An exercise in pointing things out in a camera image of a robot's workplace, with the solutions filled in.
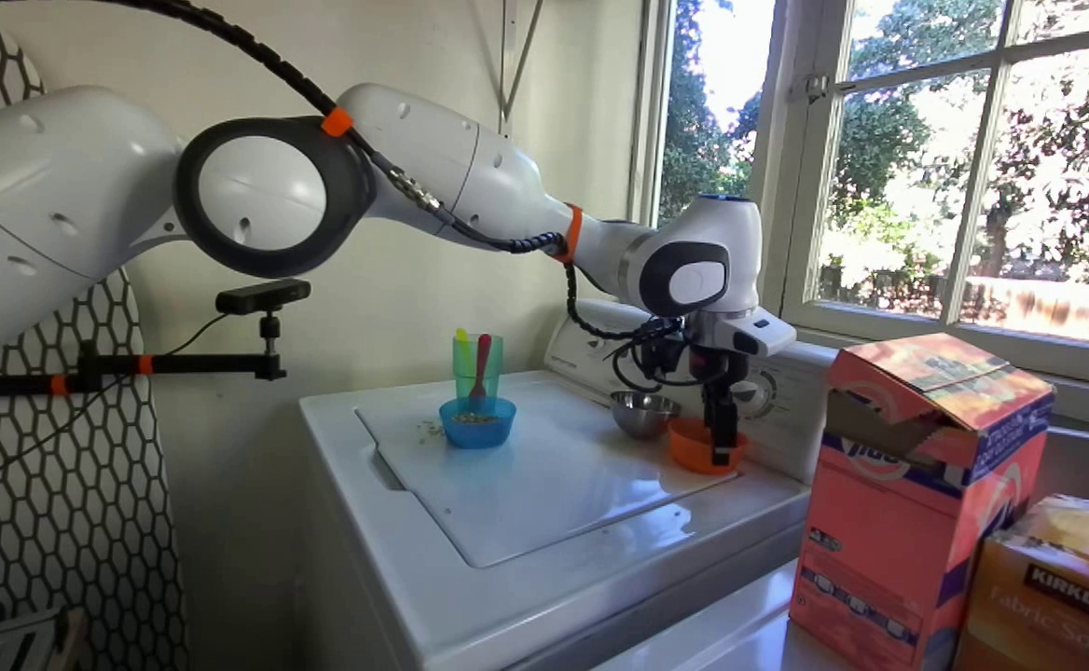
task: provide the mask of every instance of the blue bowl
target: blue bowl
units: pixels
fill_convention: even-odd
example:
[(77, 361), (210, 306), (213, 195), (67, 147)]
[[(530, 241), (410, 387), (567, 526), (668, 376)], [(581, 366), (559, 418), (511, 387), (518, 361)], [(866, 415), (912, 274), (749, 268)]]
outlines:
[(450, 400), (440, 407), (440, 429), (450, 446), (498, 446), (511, 431), (516, 403), (508, 400)]

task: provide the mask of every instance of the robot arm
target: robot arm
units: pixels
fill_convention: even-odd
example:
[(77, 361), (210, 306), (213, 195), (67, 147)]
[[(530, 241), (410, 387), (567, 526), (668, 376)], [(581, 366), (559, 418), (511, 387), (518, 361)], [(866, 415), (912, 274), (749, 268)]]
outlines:
[(599, 290), (685, 316), (706, 351), (770, 354), (794, 340), (757, 306), (749, 201), (698, 201), (659, 231), (605, 223), (549, 198), (516, 140), (440, 104), (358, 84), (339, 108), (361, 147), (320, 118), (218, 124), (177, 147), (99, 90), (0, 110), (0, 344), (155, 241), (195, 239), (237, 273), (297, 274), (361, 216), (465, 244), (567, 239)]

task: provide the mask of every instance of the washer lid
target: washer lid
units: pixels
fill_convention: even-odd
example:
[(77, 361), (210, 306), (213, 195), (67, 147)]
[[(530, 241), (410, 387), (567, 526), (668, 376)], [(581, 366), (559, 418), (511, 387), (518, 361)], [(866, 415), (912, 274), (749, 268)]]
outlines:
[(498, 393), (518, 407), (502, 446), (453, 451), (435, 422), (446, 392), (446, 384), (376, 392), (358, 403), (358, 418), (376, 453), (470, 565), (511, 562), (733, 479), (668, 466), (659, 441), (620, 431), (609, 400), (542, 376), (502, 376)]

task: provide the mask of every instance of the white washing machine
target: white washing machine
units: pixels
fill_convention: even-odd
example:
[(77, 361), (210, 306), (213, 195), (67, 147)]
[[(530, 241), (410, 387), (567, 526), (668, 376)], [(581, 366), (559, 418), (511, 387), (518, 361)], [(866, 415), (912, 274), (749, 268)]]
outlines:
[(829, 351), (753, 361), (770, 403), (738, 477), (626, 441), (609, 351), (559, 319), (545, 369), (498, 384), (494, 451), (443, 442), (450, 380), (303, 400), (308, 668), (594, 668), (794, 560)]

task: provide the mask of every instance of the box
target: box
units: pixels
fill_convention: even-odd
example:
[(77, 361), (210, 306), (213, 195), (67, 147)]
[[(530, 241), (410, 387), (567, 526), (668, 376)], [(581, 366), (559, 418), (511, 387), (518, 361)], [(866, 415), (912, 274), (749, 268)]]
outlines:
[(972, 551), (1034, 490), (1053, 387), (952, 335), (850, 347), (829, 384), (790, 613), (856, 668), (947, 668)]
[(1089, 668), (1089, 560), (1026, 535), (987, 535), (953, 671)]

